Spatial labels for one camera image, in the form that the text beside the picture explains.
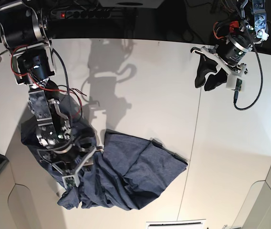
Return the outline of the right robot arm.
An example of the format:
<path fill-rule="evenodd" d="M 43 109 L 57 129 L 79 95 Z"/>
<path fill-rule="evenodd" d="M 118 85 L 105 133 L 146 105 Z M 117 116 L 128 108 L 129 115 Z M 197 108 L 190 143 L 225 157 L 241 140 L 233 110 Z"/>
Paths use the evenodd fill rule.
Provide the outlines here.
<path fill-rule="evenodd" d="M 47 17 L 28 1 L 0 5 L 1 41 L 10 53 L 16 83 L 26 85 L 32 118 L 21 124 L 21 140 L 46 167 L 74 182 L 93 163 L 97 152 L 92 128 L 83 117 L 80 100 L 69 84 L 60 88 L 47 34 Z"/>

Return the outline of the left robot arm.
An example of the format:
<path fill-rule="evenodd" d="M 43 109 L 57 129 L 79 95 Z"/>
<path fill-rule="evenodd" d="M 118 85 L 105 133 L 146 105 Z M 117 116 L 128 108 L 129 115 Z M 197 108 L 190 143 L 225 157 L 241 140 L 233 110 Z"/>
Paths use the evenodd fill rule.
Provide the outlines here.
<path fill-rule="evenodd" d="M 243 90 L 248 69 L 241 60 L 255 44 L 269 37 L 265 1 L 238 0 L 233 5 L 236 8 L 231 10 L 229 18 L 213 25 L 215 46 L 191 49 L 200 55 L 196 88 L 211 91 L 225 84 L 227 89 Z"/>

